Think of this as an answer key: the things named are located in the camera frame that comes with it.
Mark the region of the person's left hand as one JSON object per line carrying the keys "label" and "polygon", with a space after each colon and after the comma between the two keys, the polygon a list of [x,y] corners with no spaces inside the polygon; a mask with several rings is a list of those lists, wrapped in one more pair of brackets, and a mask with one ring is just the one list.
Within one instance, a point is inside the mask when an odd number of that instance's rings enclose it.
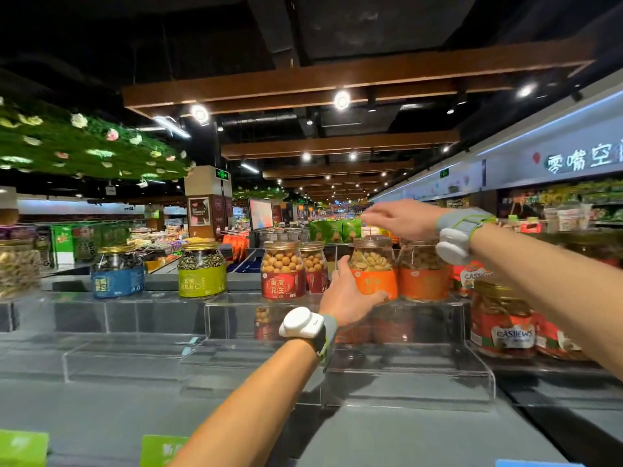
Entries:
{"label": "person's left hand", "polygon": [[331,275],[331,284],[322,297],[319,313],[336,318],[338,329],[349,328],[368,316],[358,311],[358,295],[361,291],[349,267],[349,256],[342,257]]}

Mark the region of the orange label peanut jar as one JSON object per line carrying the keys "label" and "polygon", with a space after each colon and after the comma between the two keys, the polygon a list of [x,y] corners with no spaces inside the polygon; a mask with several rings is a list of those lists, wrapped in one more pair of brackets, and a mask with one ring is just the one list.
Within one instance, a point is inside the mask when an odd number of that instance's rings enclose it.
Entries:
{"label": "orange label peanut jar", "polygon": [[354,238],[353,252],[348,265],[360,292],[371,295],[387,293],[387,300],[398,298],[396,257],[392,241],[387,236]]}
{"label": "orange label peanut jar", "polygon": [[397,260],[399,295],[411,301],[448,298],[452,267],[437,254],[437,240],[402,240]]}

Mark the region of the person's left forearm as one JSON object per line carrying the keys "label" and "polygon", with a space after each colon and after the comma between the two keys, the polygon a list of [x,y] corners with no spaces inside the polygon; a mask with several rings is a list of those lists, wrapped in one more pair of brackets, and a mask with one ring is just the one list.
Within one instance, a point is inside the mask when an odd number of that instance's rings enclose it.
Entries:
{"label": "person's left forearm", "polygon": [[289,339],[199,426],[167,467],[257,467],[319,364],[312,339]]}

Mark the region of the person's right forearm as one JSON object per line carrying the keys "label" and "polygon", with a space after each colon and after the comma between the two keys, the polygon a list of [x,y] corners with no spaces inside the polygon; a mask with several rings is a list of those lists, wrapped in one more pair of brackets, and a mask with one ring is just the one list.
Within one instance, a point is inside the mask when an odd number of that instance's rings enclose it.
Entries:
{"label": "person's right forearm", "polygon": [[623,269],[485,223],[471,253],[623,382]]}

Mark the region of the row of green snack boxes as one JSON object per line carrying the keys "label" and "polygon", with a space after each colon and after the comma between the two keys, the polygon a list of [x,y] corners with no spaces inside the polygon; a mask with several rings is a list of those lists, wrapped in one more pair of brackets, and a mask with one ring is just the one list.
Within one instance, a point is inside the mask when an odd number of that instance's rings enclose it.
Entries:
{"label": "row of green snack boxes", "polygon": [[361,237],[361,219],[313,220],[309,235],[312,242],[353,243]]}

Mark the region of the white left wrist tracker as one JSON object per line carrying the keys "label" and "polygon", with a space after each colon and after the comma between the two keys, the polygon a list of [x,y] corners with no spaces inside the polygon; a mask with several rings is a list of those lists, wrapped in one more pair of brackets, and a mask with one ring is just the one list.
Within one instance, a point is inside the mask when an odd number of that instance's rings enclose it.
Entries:
{"label": "white left wrist tracker", "polygon": [[313,346],[323,372],[331,361],[338,323],[335,317],[310,311],[299,306],[289,311],[281,323],[278,333],[286,339],[306,339]]}

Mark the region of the white wrist tracker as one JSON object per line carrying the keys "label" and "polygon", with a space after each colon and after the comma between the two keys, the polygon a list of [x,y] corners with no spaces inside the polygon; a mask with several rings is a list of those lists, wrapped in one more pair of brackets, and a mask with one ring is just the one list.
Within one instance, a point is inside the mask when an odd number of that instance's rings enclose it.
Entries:
{"label": "white wrist tracker", "polygon": [[289,311],[281,323],[278,333],[286,339],[306,339],[313,346],[323,372],[331,361],[338,323],[335,317],[310,311],[299,306]]}
{"label": "white wrist tracker", "polygon": [[487,222],[495,222],[493,214],[478,208],[454,209],[443,214],[435,223],[439,241],[435,250],[450,265],[470,262],[471,237]]}

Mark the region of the white right wrist tracker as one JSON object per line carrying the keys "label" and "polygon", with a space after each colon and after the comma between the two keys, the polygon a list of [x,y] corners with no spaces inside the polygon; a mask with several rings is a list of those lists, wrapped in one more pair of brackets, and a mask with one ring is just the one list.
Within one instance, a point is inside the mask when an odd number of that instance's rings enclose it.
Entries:
{"label": "white right wrist tracker", "polygon": [[443,214],[435,223],[439,241],[435,250],[450,265],[470,262],[471,237],[487,222],[495,222],[493,214],[478,208],[454,209]]}

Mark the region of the lit display screen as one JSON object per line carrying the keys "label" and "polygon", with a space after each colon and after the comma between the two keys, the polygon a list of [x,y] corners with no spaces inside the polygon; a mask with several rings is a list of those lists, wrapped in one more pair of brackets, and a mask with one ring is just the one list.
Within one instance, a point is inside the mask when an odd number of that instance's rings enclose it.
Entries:
{"label": "lit display screen", "polygon": [[272,204],[268,200],[247,199],[251,230],[261,230],[274,226]]}

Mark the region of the red label cashew jar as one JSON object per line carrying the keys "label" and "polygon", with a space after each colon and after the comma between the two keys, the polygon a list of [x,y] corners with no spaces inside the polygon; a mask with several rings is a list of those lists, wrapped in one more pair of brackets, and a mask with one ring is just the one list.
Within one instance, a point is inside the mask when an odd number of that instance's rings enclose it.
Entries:
{"label": "red label cashew jar", "polygon": [[533,312],[535,346],[539,353],[561,361],[586,362],[591,359],[564,332],[544,316]]}
{"label": "red label cashew jar", "polygon": [[484,355],[531,359],[536,355],[536,330],[531,307],[507,286],[475,282],[469,340]]}

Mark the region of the brown store pillar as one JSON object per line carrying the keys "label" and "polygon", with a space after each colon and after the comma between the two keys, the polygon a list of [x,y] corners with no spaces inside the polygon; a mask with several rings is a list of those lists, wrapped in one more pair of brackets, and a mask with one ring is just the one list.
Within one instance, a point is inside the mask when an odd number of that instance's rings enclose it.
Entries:
{"label": "brown store pillar", "polygon": [[232,180],[215,177],[215,167],[199,165],[184,180],[190,238],[218,237],[233,217]]}

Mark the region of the green label sunflower seed jar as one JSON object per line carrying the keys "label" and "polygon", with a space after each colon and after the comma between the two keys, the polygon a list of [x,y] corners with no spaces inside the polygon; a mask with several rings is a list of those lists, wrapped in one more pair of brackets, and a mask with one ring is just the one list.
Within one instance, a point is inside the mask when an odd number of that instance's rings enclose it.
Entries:
{"label": "green label sunflower seed jar", "polygon": [[182,298],[207,298],[226,292],[226,259],[216,241],[183,245],[177,261],[178,293]]}

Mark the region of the small clear acrylic step riser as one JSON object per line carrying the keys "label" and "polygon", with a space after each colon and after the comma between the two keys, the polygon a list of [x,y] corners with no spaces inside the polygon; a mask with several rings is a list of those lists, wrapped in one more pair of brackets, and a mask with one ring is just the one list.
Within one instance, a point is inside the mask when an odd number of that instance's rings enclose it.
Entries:
{"label": "small clear acrylic step riser", "polygon": [[63,355],[66,382],[177,383],[182,361],[205,340],[185,334],[107,335]]}

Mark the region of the green shelf price tag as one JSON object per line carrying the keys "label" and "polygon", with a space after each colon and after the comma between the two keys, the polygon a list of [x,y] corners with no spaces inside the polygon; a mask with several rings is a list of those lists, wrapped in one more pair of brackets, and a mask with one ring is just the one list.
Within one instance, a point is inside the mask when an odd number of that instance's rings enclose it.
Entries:
{"label": "green shelf price tag", "polygon": [[139,467],[167,467],[188,440],[189,437],[144,435]]}
{"label": "green shelf price tag", "polygon": [[49,433],[0,429],[0,467],[46,467]]}

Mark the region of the clear jar of pale nuts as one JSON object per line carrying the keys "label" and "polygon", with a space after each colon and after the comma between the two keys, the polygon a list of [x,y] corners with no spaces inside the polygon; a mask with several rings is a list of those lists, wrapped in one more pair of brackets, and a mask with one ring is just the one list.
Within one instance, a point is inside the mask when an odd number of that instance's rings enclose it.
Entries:
{"label": "clear jar of pale nuts", "polygon": [[17,298],[40,287],[41,259],[29,240],[0,240],[0,300]]}

